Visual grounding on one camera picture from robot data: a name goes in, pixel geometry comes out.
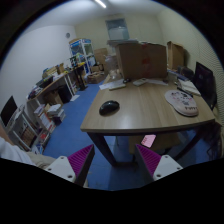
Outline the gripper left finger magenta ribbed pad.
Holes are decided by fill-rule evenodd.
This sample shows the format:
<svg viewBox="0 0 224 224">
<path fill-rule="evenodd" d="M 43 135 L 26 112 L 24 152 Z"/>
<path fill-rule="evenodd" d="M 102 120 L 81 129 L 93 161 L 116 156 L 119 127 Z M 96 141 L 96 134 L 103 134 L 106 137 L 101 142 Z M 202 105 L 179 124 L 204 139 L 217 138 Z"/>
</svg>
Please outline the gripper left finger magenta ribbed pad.
<svg viewBox="0 0 224 224">
<path fill-rule="evenodd" d="M 83 187 L 87 185 L 87 174 L 94 155 L 94 145 L 91 144 L 68 157 L 60 156 L 46 171 Z"/>
</svg>

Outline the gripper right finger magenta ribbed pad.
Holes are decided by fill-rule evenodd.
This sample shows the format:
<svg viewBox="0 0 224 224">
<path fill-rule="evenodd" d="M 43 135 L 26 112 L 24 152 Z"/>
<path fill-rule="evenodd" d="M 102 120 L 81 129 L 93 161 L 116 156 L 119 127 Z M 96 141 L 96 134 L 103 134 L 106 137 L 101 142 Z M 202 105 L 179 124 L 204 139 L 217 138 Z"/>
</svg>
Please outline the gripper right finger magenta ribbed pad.
<svg viewBox="0 0 224 224">
<path fill-rule="evenodd" d="M 160 180 L 182 169 L 169 155 L 161 156 L 139 144 L 135 147 L 135 157 L 145 182 Z"/>
</svg>

